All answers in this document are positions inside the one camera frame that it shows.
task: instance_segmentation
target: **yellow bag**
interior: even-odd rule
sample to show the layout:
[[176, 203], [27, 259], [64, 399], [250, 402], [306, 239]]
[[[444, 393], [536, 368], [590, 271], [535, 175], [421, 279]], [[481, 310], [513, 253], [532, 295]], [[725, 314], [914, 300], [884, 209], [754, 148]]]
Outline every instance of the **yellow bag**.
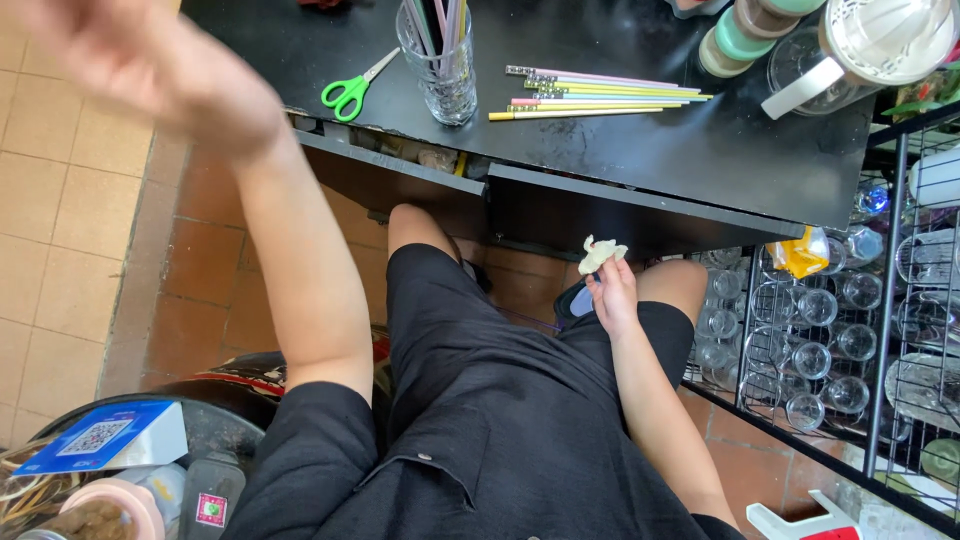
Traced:
[[803, 238], [767, 244], [767, 251], [774, 259], [774, 268], [786, 270], [797, 279], [819, 272], [830, 263], [827, 235], [820, 227], [807, 225]]

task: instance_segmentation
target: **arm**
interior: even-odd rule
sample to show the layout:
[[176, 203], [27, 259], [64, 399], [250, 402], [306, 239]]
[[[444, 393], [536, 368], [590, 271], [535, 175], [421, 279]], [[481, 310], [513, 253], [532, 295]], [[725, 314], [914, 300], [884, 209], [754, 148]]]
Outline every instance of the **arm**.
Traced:
[[363, 285], [276, 93], [154, 0], [0, 0], [88, 91], [214, 148], [236, 173], [288, 389], [343, 384], [370, 403]]
[[594, 308], [610, 335], [616, 385], [630, 438], [691, 514], [736, 528], [710, 457], [636, 318], [636, 280], [625, 260], [604, 262], [600, 283], [587, 277]]

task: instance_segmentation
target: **drawer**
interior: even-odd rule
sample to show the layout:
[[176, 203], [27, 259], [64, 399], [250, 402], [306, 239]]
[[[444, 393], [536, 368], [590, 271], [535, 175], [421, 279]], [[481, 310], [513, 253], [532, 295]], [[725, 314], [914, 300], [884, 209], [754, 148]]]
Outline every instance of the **drawer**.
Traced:
[[583, 253], [614, 238], [640, 259], [799, 238], [804, 225], [494, 163], [491, 233], [511, 242]]
[[486, 241], [485, 183], [322, 135], [296, 133], [317, 180], [363, 208], [389, 214], [402, 203], [417, 205], [447, 233]]

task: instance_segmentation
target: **beige floor tile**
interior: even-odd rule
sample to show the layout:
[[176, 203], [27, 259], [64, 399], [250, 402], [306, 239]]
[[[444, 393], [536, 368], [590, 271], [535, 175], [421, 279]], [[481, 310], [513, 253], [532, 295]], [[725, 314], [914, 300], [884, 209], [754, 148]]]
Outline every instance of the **beige floor tile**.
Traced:
[[57, 417], [94, 399], [104, 346], [34, 329], [23, 370], [19, 408]]
[[65, 78], [60, 64], [32, 40], [27, 42], [27, 52], [23, 55], [23, 66], [20, 67], [20, 72], [54, 79]]
[[67, 161], [83, 98], [66, 81], [21, 74], [3, 138], [3, 149]]
[[141, 177], [153, 136], [154, 128], [149, 123], [86, 100], [70, 162]]
[[137, 178], [70, 165], [53, 244], [122, 260], [139, 193]]
[[34, 322], [49, 249], [0, 234], [0, 317], [27, 325]]
[[112, 258], [51, 246], [35, 325], [104, 343], [122, 266]]
[[0, 233], [49, 243], [66, 165], [0, 153]]
[[0, 69], [19, 71], [26, 48], [27, 34], [4, 13], [0, 17]]
[[13, 93], [16, 91], [16, 78], [16, 73], [0, 71], [0, 141], [3, 140], [3, 133], [7, 128], [7, 117], [10, 116], [10, 105], [13, 103]]
[[30, 327], [0, 319], [0, 404], [16, 405], [29, 344]]
[[13, 447], [13, 417], [16, 409], [10, 405], [0, 404], [0, 449], [10, 449]]
[[11, 448], [20, 448], [27, 444], [34, 435], [40, 433], [40, 430], [47, 427], [56, 417], [36, 414], [29, 410], [19, 408], [16, 410], [16, 416], [13, 418], [13, 436], [11, 437]]

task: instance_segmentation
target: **green scissors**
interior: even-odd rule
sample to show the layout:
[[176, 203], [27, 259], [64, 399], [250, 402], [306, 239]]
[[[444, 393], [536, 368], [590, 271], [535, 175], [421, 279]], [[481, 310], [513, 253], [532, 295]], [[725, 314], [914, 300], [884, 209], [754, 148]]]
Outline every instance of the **green scissors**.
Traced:
[[[356, 118], [357, 114], [359, 114], [363, 108], [363, 96], [367, 93], [367, 88], [370, 87], [370, 81], [372, 81], [380, 71], [383, 71], [383, 68], [394, 59], [398, 52], [400, 52], [399, 47], [394, 49], [389, 55], [383, 57], [383, 60], [375, 63], [373, 67], [368, 69], [363, 75], [357, 75], [349, 81], [335, 81], [330, 83], [320, 94], [320, 100], [324, 102], [324, 105], [333, 109], [333, 115], [337, 117], [337, 120], [349, 122]], [[343, 88], [344, 91], [336, 98], [329, 99], [330, 92], [337, 88]], [[355, 101], [356, 106], [350, 114], [344, 114], [344, 108], [351, 101]]]

